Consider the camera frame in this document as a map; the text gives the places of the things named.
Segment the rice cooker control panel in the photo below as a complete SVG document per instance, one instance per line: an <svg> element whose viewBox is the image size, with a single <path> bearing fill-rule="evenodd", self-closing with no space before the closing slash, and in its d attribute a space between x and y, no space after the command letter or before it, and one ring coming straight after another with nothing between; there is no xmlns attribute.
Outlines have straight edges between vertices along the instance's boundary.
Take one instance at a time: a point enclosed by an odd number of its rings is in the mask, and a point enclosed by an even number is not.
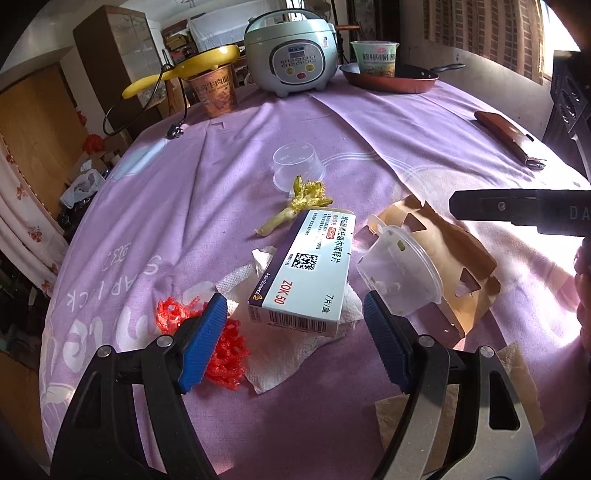
<svg viewBox="0 0 591 480"><path fill-rule="evenodd" d="M302 85L324 73L326 61L320 46L310 40L287 42L271 52L271 71L283 83Z"/></svg>

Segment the plastic cup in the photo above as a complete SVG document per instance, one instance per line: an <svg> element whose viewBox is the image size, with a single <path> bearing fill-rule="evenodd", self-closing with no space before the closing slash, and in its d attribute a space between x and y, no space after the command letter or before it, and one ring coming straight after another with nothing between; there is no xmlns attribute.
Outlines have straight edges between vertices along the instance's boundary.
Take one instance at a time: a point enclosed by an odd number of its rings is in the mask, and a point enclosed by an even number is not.
<svg viewBox="0 0 591 480"><path fill-rule="evenodd" d="M273 154L273 183L282 192L291 192L294 180L301 175L303 181L324 178L324 165L312 145L295 142L283 145Z"/></svg>
<svg viewBox="0 0 591 480"><path fill-rule="evenodd" d="M421 245L405 230L387 226L359 260L357 270L394 315L406 317L441 303L443 282Z"/></svg>
<svg viewBox="0 0 591 480"><path fill-rule="evenodd" d="M396 42L366 40L351 42L359 64L359 72L393 77L396 68Z"/></svg>

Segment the curtain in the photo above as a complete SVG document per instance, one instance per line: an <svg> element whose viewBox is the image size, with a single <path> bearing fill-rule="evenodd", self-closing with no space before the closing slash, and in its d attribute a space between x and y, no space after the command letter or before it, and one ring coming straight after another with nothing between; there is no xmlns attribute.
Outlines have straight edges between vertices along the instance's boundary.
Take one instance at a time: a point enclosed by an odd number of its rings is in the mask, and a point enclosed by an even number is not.
<svg viewBox="0 0 591 480"><path fill-rule="evenodd" d="M199 51L244 40L250 18L286 8L285 0L254 0L214 10L189 21Z"/></svg>
<svg viewBox="0 0 591 480"><path fill-rule="evenodd" d="M539 84L544 28L539 0L423 0L425 39L490 59Z"/></svg>
<svg viewBox="0 0 591 480"><path fill-rule="evenodd" d="M68 247L62 233L0 134L0 251L48 296Z"/></svg>

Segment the paper towel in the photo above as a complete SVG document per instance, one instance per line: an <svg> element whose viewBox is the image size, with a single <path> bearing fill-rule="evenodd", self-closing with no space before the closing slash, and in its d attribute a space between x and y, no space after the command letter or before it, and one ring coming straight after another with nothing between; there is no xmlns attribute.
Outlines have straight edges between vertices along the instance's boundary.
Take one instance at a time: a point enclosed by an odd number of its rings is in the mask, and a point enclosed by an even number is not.
<svg viewBox="0 0 591 480"><path fill-rule="evenodd" d="M232 318L242 322L240 333L246 337L251 353L245 362L246 378L258 394L287 380L318 347L343 337L363 318L361 300L347 283L335 339L251 322L248 298L275 252L274 247L254 250L253 264L236 269L216 284L217 291L228 300Z"/></svg>
<svg viewBox="0 0 591 480"><path fill-rule="evenodd" d="M535 435L544 427L544 416L538 403L538 390L534 380L531 378L530 369L525 363L519 345L512 343L499 352L499 360L503 364L509 379L513 383L517 396L530 423L530 428ZM447 453L449 440L452 436L453 420L456 414L458 385L448 385L447 394L441 410L441 419L435 435L433 449L427 462L426 472L432 472L443 465ZM398 423L402 419L404 407L408 395L385 398L375 403L376 415L378 417L379 434L382 438L384 450L388 448L390 440L396 432Z"/></svg>

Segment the clear plastic container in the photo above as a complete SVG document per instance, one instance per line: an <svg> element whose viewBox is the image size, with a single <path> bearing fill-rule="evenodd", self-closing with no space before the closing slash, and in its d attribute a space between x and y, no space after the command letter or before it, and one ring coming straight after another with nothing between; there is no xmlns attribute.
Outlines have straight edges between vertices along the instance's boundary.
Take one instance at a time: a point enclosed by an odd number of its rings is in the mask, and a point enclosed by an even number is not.
<svg viewBox="0 0 591 480"><path fill-rule="evenodd" d="M301 175L303 181L324 178L324 165L312 145L295 142L279 148L273 154L273 183L283 192L291 192L294 180Z"/></svg>
<svg viewBox="0 0 591 480"><path fill-rule="evenodd" d="M406 317L427 303L441 303L443 282L435 265L423 247L397 226L383 228L357 270L394 315Z"/></svg>

